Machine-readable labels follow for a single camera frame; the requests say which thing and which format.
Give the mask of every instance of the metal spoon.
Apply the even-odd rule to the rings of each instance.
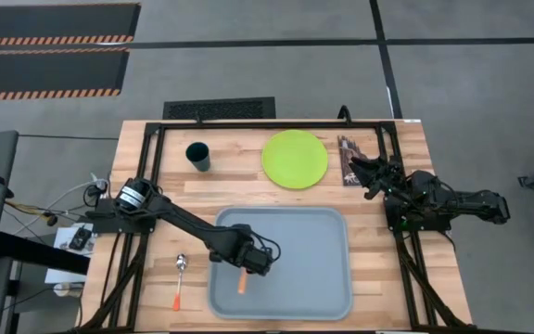
[[[186,256],[178,254],[176,257],[176,269],[178,269],[178,285],[176,286],[176,295],[174,296],[174,303],[172,310],[178,311],[181,309],[181,282],[183,281],[183,272],[186,268]]]

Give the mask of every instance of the lime green plate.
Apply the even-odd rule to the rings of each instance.
[[[301,130],[287,130],[271,137],[261,159],[263,170],[272,181],[292,189],[319,182],[329,162],[323,143]]]

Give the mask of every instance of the orange striped tape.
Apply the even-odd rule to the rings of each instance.
[[[19,50],[19,51],[0,51],[0,55],[43,55],[43,54],[66,54],[82,52],[129,52],[126,47],[99,47],[85,49],[67,49],[67,50]]]
[[[64,97],[105,97],[118,96],[120,89],[73,89],[36,92],[0,92],[0,100],[16,100],[29,98],[64,98]]]
[[[33,4],[33,5],[14,5],[14,6],[141,6],[138,2],[124,2],[124,3],[80,3],[80,4]]]
[[[130,35],[58,36],[58,37],[0,37],[0,45],[65,45],[94,43],[129,43]]]

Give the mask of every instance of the wooden table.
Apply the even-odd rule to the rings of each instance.
[[[113,196],[116,196],[127,178],[136,174],[146,122],[149,121],[127,121],[122,126],[112,167]],[[404,121],[396,121],[396,124],[406,172],[420,169],[433,173],[422,124]],[[208,307],[209,260],[203,243],[168,223],[158,222],[149,241],[136,330],[409,328],[399,261],[394,238],[386,227],[382,195],[369,201],[363,198],[364,189],[342,186],[337,136],[352,136],[362,153],[375,157],[378,148],[374,130],[310,131],[323,141],[329,154],[329,168],[316,186],[302,191],[277,186],[261,168],[262,147],[277,132],[279,130],[169,130],[158,184],[176,204],[211,223],[220,210],[231,206],[321,206],[337,209],[345,216],[350,235],[354,299],[349,316],[334,322],[220,319]],[[186,147],[194,141],[202,141],[210,146],[211,170],[208,173],[197,172],[184,156]],[[155,146],[156,142],[152,141],[150,152]],[[149,177],[152,156],[149,154],[146,177]],[[470,322],[452,245],[439,233],[425,232],[420,235],[430,283],[458,317]],[[105,235],[98,238],[95,244],[83,294],[84,320],[89,319],[99,306],[114,238]],[[179,253],[187,255],[189,265],[184,274],[181,311],[174,312],[172,299],[177,280],[174,261]],[[117,251],[108,290],[114,286],[119,259],[120,252]],[[413,284],[420,322],[425,323],[421,292],[417,284]],[[131,295],[129,287],[125,295]],[[128,303],[129,298],[123,298],[120,325],[126,322]]]

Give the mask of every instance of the black floor mat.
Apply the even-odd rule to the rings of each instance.
[[[0,6],[0,45],[131,42],[139,4]]]
[[[0,52],[0,99],[116,96],[124,47]]]
[[[164,120],[274,119],[274,97],[164,102]]]

